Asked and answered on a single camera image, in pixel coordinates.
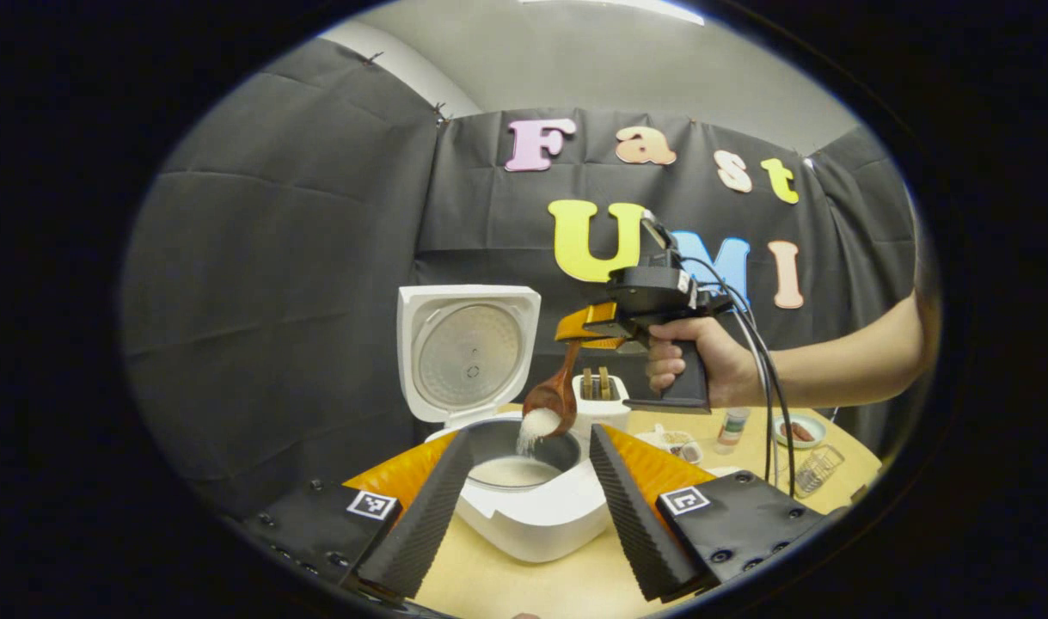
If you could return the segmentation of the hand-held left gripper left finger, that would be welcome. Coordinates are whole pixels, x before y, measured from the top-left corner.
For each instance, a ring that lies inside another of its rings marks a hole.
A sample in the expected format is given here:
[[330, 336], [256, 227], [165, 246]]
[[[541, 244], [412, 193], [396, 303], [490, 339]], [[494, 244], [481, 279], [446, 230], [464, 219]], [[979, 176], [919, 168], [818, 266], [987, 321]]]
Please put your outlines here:
[[322, 589], [402, 604], [424, 583], [474, 463], [471, 432], [447, 432], [348, 481], [289, 491], [240, 532]]

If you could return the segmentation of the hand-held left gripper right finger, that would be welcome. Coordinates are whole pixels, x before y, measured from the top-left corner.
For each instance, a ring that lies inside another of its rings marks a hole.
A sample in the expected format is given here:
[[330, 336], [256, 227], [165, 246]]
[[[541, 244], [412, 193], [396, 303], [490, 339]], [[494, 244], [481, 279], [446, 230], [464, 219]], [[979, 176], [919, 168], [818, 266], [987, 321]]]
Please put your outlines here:
[[646, 600], [743, 584], [837, 521], [748, 470], [713, 476], [611, 426], [591, 427], [589, 458]]

